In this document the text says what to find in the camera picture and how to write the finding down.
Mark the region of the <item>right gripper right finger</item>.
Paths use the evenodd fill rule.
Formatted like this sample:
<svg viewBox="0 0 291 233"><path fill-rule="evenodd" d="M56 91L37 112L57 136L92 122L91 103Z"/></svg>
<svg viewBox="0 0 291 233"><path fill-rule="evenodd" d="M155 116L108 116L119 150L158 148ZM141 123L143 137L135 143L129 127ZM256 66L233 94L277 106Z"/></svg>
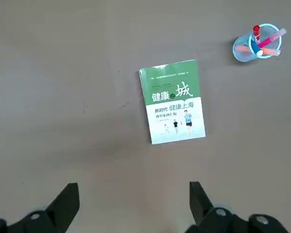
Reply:
<svg viewBox="0 0 291 233"><path fill-rule="evenodd" d="M214 207L200 182L190 182L190 209L195 224L187 233L288 233L276 218L253 214L248 220L223 207Z"/></svg>

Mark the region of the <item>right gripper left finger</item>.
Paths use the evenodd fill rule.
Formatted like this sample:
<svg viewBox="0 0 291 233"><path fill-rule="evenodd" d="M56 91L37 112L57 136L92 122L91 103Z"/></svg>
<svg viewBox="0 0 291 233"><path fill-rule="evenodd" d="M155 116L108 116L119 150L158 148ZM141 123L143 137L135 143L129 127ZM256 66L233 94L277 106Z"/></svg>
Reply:
<svg viewBox="0 0 291 233"><path fill-rule="evenodd" d="M8 225L0 218L0 233L65 233L79 211L79 186L69 183L44 210Z"/></svg>

